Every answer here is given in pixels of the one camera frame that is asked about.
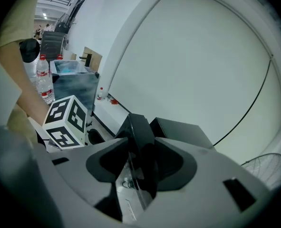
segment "water bottle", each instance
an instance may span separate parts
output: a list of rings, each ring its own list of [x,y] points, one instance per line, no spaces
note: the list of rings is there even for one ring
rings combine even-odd
[[[53,81],[45,55],[40,55],[40,60],[36,68],[36,75],[36,86],[39,95],[47,104],[52,103],[55,100]]]

